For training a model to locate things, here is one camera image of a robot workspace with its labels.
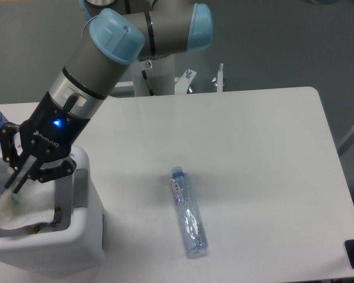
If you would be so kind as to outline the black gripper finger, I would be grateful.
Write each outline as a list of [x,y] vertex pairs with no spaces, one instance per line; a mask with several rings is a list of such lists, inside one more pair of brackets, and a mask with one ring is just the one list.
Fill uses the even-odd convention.
[[19,133],[19,128],[19,125],[12,122],[6,122],[0,127],[2,158],[4,162],[9,163],[10,168],[14,171],[5,184],[6,189],[9,189],[19,175],[32,150],[32,144],[27,143],[29,140],[21,140],[22,152],[21,154],[17,153],[14,137],[17,133]]
[[13,193],[18,193],[28,180],[46,183],[73,174],[77,167],[76,162],[70,156],[60,161],[58,160],[57,165],[53,167],[44,167],[45,164],[46,162],[43,159],[35,159],[19,182],[14,186]]

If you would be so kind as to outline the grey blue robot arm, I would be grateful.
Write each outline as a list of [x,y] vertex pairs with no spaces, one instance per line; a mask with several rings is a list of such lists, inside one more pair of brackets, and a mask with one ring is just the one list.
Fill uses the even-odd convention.
[[26,181],[41,183],[71,175],[73,143],[136,60],[208,48],[213,41],[209,7],[193,1],[151,1],[129,13],[115,1],[81,1],[89,15],[81,41],[21,124],[0,128],[2,158],[12,170],[5,188],[18,193]]

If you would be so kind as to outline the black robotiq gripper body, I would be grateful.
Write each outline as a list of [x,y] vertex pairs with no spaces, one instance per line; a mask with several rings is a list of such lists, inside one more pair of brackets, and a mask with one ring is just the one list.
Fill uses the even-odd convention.
[[77,94],[73,94],[59,106],[47,93],[30,118],[19,127],[22,151],[39,158],[49,150],[46,162],[67,157],[72,144],[90,121],[70,112],[77,100]]

